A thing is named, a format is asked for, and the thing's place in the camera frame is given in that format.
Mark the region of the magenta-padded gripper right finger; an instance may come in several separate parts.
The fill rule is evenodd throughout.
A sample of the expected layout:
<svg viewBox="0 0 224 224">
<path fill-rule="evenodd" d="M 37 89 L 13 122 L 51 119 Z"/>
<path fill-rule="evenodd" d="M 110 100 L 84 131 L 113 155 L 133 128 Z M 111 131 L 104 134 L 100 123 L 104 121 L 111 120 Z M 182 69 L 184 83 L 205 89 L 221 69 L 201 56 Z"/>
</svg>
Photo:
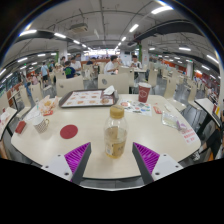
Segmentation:
<svg viewBox="0 0 224 224">
<path fill-rule="evenodd" d="M 158 154 L 139 143 L 133 143 L 132 153 L 145 185 L 182 169 L 168 154 Z"/>
</svg>

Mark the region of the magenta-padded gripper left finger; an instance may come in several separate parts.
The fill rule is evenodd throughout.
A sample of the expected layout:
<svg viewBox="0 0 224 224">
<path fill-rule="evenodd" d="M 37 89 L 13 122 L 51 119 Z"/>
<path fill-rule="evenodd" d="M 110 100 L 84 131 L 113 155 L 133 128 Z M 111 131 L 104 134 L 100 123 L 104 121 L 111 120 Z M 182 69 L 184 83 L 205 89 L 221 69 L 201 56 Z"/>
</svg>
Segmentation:
<svg viewBox="0 0 224 224">
<path fill-rule="evenodd" d="M 58 154 L 42 169 L 77 185 L 80 184 L 91 154 L 91 143 L 81 145 L 67 154 Z"/>
</svg>

